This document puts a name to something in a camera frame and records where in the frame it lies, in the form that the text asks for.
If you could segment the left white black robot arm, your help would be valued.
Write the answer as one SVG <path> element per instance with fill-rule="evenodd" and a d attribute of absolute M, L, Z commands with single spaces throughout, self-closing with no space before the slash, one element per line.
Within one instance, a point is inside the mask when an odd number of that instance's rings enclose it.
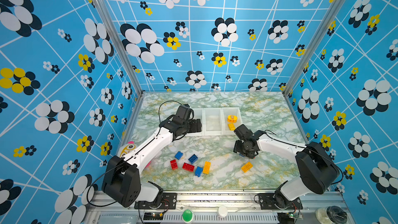
<path fill-rule="evenodd" d="M 104 174 L 102 192 L 123 207 L 140 201 L 159 206 L 163 188 L 152 182 L 142 182 L 141 174 L 163 148 L 188 133 L 202 131 L 201 120 L 194 117 L 194 110 L 188 104 L 180 105 L 176 113 L 161 121 L 154 134 L 136 149 L 121 157 L 112 157 Z"/>

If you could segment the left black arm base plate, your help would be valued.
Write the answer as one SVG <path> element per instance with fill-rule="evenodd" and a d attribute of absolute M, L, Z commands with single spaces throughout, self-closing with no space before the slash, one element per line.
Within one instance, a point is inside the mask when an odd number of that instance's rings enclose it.
<path fill-rule="evenodd" d="M 158 203 L 150 203 L 147 201 L 135 202 L 135 209 L 151 209 L 151 210 L 174 210 L 176 209 L 177 193 L 163 193 L 162 199 Z"/>

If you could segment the yellow curved lego brick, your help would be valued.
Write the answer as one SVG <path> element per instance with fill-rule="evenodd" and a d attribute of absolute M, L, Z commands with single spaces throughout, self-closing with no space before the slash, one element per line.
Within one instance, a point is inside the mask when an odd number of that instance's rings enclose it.
<path fill-rule="evenodd" d="M 229 128 L 230 131 L 234 131 L 236 129 L 234 123 L 229 123 L 228 124 L 228 128 Z"/>

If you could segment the yellow round lego piece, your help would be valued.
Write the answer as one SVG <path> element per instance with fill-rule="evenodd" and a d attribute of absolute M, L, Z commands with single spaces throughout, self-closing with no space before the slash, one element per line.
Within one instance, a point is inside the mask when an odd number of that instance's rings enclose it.
<path fill-rule="evenodd" d="M 227 122 L 228 123 L 236 123 L 238 120 L 237 116 L 235 115 L 227 115 Z"/>

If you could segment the small blue lego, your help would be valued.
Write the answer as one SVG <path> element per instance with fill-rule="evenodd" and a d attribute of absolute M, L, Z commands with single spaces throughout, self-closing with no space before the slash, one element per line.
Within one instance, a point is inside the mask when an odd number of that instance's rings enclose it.
<path fill-rule="evenodd" d="M 182 156 L 183 156 L 183 153 L 181 151 L 178 151 L 177 154 L 175 155 L 175 158 L 177 160 L 180 160 L 182 158 Z"/>

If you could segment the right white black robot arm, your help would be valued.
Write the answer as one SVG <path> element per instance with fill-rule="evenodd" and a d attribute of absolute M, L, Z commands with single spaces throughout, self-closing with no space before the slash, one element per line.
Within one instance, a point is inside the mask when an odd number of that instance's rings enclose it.
<path fill-rule="evenodd" d="M 281 140 L 270 130 L 252 132 L 244 124 L 238 126 L 233 151 L 254 159 L 260 151 L 270 152 L 296 164 L 299 176 L 282 183 L 274 192 L 273 201 L 278 209 L 286 209 L 300 197 L 315 193 L 322 195 L 334 184 L 338 184 L 343 171 L 316 142 L 300 144 Z"/>

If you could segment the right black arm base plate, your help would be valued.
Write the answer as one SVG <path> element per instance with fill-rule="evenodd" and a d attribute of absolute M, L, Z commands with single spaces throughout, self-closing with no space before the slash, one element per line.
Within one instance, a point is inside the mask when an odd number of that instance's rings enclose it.
<path fill-rule="evenodd" d="M 275 196 L 274 193 L 256 194 L 254 201 L 260 205 L 261 210 L 298 211 L 303 209 L 299 198 L 293 201 L 285 201 L 283 197 Z"/>

